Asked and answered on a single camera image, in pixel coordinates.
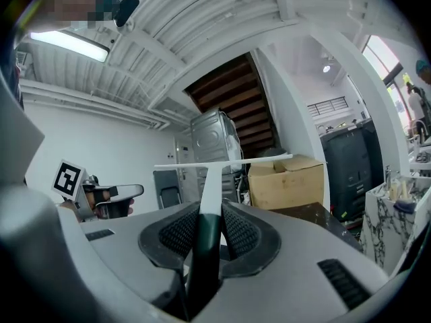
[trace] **black vent slot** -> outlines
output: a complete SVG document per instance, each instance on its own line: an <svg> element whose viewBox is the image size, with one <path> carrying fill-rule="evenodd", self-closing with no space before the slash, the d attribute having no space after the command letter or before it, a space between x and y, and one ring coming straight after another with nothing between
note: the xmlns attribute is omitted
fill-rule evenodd
<svg viewBox="0 0 431 323"><path fill-rule="evenodd" d="M356 308L370 297L370 294L353 278L340 261L324 260L319 262L318 266L349 310Z"/></svg>
<svg viewBox="0 0 431 323"><path fill-rule="evenodd" d="M114 232L110 229L102 229L100 231L90 232L89 234L86 234L86 237L88 241L91 242L92 240L98 240L103 237L111 236L112 234L114 234Z"/></svg>

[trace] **ceiling light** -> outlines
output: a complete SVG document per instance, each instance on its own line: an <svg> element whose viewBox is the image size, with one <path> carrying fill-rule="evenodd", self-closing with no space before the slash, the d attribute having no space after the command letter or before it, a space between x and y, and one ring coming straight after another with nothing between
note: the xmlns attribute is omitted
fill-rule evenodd
<svg viewBox="0 0 431 323"><path fill-rule="evenodd" d="M50 31L42 33L30 33L30 38L41 42L60 46L72 50L81 55L91 57L94 60L104 62L109 54L109 48L97 42L66 31Z"/></svg>

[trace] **white table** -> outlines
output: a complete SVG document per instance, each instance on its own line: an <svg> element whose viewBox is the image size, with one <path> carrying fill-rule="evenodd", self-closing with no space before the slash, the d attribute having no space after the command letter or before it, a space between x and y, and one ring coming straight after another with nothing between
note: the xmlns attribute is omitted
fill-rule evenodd
<svg viewBox="0 0 431 323"><path fill-rule="evenodd" d="M431 145L421 147L420 152L431 153ZM416 159L416 156L413 154L413 152L411 152L409 154L410 170L414 170L414 171L431 170L431 161L429 161L428 163L418 163L415 161L415 159Z"/></svg>

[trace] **black mesh panel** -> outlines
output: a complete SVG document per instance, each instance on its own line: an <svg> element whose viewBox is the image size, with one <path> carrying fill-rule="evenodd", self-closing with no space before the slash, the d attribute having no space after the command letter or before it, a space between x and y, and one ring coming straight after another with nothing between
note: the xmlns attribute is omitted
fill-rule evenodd
<svg viewBox="0 0 431 323"><path fill-rule="evenodd" d="M241 257L256 247L259 241L259 230L244 217L231 209L223 208L223 218L226 226L226 240L233 255L232 259Z"/></svg>
<svg viewBox="0 0 431 323"><path fill-rule="evenodd" d="M169 250L186 258L193 245L198 214L199 210L195 209L161 229L160 242Z"/></svg>

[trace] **marble-patterned box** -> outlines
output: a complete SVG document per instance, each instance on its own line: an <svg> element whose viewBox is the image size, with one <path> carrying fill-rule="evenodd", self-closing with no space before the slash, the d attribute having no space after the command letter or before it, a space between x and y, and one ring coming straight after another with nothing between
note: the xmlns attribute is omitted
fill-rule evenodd
<svg viewBox="0 0 431 323"><path fill-rule="evenodd" d="M414 200L417 202L413 214L396 210L394 201L389 199L385 184L366 193L364 223L360 243L367 257L375 261L388 275L399 266L408 245L411 245L413 230L424 225L424 214L429 208L431 178L401 177L395 181L405 180L411 188Z"/></svg>

